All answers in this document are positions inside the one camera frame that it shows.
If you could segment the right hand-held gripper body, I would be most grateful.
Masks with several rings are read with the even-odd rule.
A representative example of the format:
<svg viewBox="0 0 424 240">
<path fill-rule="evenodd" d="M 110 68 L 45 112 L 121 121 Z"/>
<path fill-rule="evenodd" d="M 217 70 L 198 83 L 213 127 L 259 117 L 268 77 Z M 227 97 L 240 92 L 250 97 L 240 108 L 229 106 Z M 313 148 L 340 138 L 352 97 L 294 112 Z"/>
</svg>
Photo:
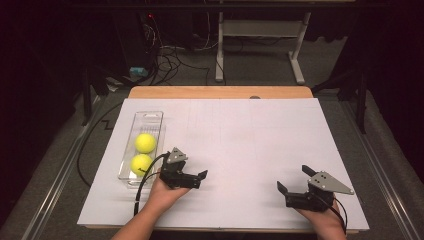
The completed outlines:
<svg viewBox="0 0 424 240">
<path fill-rule="evenodd" d="M 324 212 L 333 205 L 335 193 L 353 195 L 354 191 L 325 171 L 317 172 L 307 180 L 305 193 L 288 191 L 285 197 L 287 207 Z"/>
</svg>

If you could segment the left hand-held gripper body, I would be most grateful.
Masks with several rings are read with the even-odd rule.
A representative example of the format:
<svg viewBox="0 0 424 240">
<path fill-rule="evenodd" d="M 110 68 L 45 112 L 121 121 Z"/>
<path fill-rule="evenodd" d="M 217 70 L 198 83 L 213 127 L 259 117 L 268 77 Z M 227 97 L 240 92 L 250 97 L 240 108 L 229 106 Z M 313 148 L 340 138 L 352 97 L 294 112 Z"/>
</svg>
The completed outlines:
<svg viewBox="0 0 424 240">
<path fill-rule="evenodd" d="M 184 173 L 183 168 L 187 160 L 187 155 L 174 147 L 168 157 L 163 160 L 159 178 L 171 189 L 198 189 L 201 184 L 201 174 Z"/>
</svg>

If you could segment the yellow tennis ball black print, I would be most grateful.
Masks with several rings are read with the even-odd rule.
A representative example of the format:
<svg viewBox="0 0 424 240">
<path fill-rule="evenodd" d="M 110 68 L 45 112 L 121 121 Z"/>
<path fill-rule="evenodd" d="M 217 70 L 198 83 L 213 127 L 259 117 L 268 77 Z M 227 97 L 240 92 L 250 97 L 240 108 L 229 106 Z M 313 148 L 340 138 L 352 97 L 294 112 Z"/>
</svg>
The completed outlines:
<svg viewBox="0 0 424 240">
<path fill-rule="evenodd" d="M 144 176 L 153 160 L 147 154 L 138 154 L 131 159 L 130 170 L 136 176 Z"/>
</svg>

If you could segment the black computer tower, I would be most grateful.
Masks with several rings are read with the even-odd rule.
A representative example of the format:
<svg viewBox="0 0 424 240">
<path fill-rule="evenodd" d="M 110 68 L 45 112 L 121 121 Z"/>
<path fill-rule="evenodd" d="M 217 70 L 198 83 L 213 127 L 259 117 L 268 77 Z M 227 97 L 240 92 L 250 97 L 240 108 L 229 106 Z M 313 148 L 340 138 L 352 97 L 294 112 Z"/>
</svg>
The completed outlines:
<svg viewBox="0 0 424 240">
<path fill-rule="evenodd" d="M 127 68 L 152 68 L 154 49 L 146 39 L 140 15 L 138 13 L 115 13 L 113 18 Z"/>
</svg>

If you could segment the aluminium floor rail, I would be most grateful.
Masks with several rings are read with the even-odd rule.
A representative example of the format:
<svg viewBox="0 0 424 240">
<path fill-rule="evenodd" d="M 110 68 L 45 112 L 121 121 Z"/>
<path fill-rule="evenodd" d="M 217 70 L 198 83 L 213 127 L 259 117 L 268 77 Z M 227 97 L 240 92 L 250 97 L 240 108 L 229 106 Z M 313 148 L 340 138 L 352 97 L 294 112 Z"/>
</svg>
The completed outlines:
<svg viewBox="0 0 424 240">
<path fill-rule="evenodd" d="M 104 102 L 105 97 L 99 96 L 90 100 L 92 114 L 88 119 L 77 111 L 55 137 L 20 200 L 31 219 L 24 224 L 19 240 L 38 240 L 41 236 Z"/>
<path fill-rule="evenodd" d="M 368 136 L 358 127 L 356 123 L 355 113 L 348 102 L 341 102 L 345 114 L 348 116 L 349 121 L 358 135 L 362 147 L 364 148 L 368 165 L 371 168 L 371 172 L 380 188 L 385 201 L 397 222 L 397 225 L 402 232 L 405 240 L 424 240 L 424 236 L 421 236 L 418 232 L 418 228 L 414 225 L 411 215 L 407 212 L 406 205 L 401 200 L 398 192 L 395 190 L 392 181 L 395 176 L 388 174 L 374 151 Z"/>
</svg>

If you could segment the clear plastic container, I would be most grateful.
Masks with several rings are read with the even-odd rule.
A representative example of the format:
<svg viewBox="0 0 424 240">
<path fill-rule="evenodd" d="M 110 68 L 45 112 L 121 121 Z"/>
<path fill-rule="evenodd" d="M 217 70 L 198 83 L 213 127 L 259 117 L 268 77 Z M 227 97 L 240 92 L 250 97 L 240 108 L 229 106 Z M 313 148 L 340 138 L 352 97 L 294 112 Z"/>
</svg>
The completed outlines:
<svg viewBox="0 0 424 240">
<path fill-rule="evenodd" d="M 129 189 L 136 189 L 140 185 L 143 177 L 147 176 L 146 173 L 144 176 L 136 176 L 130 170 L 131 159 L 138 154 L 144 154 L 136 150 L 134 145 L 135 138 L 141 133 L 149 133 L 155 137 L 156 148 L 152 152 L 147 153 L 147 155 L 154 160 L 162 150 L 162 120 L 163 113 L 160 111 L 141 111 L 136 112 L 134 115 L 118 173 L 118 179 L 121 180 Z M 154 165 L 151 164 L 150 173 L 154 173 L 157 170 L 157 166 L 157 163 Z"/>
</svg>

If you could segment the white metal stand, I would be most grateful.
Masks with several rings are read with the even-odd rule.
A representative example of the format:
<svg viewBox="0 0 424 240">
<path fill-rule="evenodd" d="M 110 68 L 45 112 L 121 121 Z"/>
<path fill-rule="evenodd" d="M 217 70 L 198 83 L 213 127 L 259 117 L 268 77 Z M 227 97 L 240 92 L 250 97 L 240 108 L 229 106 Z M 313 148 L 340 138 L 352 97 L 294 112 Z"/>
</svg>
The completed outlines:
<svg viewBox="0 0 424 240">
<path fill-rule="evenodd" d="M 218 18 L 218 42 L 216 55 L 215 80 L 224 81 L 224 50 L 223 42 L 226 36 L 230 37 L 269 37 L 295 38 L 296 46 L 287 53 L 292 72 L 298 85 L 304 85 L 305 79 L 298 61 L 304 37 L 309 25 L 311 13 L 304 14 L 302 20 L 225 20 L 222 13 Z"/>
</svg>

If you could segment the person's right hand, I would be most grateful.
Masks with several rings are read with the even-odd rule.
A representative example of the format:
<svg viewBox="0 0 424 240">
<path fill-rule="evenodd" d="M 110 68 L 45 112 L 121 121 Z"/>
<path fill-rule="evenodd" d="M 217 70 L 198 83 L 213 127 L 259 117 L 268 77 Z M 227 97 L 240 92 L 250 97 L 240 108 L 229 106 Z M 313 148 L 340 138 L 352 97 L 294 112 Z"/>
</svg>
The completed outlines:
<svg viewBox="0 0 424 240">
<path fill-rule="evenodd" d="M 325 212 L 297 209 L 297 212 L 311 223 L 316 234 L 325 232 L 344 233 L 341 220 L 331 209 L 327 209 Z"/>
</svg>

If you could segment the plain yellow tennis ball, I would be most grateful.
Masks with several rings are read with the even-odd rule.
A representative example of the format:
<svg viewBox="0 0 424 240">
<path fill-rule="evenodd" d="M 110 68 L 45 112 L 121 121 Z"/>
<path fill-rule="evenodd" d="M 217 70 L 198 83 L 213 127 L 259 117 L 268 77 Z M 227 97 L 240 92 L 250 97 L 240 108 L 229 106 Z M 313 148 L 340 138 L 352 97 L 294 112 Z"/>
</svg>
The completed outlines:
<svg viewBox="0 0 424 240">
<path fill-rule="evenodd" d="M 135 138 L 134 145 L 138 152 L 147 154 L 156 148 L 156 139 L 149 133 L 141 133 Z"/>
</svg>

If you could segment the black metal stand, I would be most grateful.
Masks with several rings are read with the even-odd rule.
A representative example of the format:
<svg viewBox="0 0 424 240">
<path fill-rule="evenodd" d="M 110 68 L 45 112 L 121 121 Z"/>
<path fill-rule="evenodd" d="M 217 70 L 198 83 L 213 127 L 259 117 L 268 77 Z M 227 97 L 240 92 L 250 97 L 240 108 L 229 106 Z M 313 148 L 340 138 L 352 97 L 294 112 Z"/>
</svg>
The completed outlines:
<svg viewBox="0 0 424 240">
<path fill-rule="evenodd" d="M 107 96 L 109 93 L 106 83 L 106 72 L 100 66 L 85 66 L 82 71 L 83 126 L 88 124 L 92 116 L 91 89 L 94 89 L 98 96 Z"/>
<path fill-rule="evenodd" d="M 355 101 L 355 122 L 360 132 L 365 134 L 367 78 L 364 72 L 355 67 L 343 73 L 332 74 L 328 80 L 312 87 L 311 91 L 315 94 L 324 89 L 337 89 L 336 96 L 340 101 Z"/>
</svg>

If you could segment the person's left hand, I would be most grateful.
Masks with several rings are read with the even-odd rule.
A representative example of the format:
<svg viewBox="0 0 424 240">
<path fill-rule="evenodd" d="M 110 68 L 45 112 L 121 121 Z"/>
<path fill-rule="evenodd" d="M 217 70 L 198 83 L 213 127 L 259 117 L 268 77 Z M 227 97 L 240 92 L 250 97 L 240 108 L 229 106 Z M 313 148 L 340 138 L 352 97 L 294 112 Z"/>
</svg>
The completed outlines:
<svg viewBox="0 0 424 240">
<path fill-rule="evenodd" d="M 157 178 L 152 185 L 143 210 L 151 213 L 153 216 L 160 216 L 189 191 L 189 188 L 171 189 L 160 178 Z"/>
</svg>

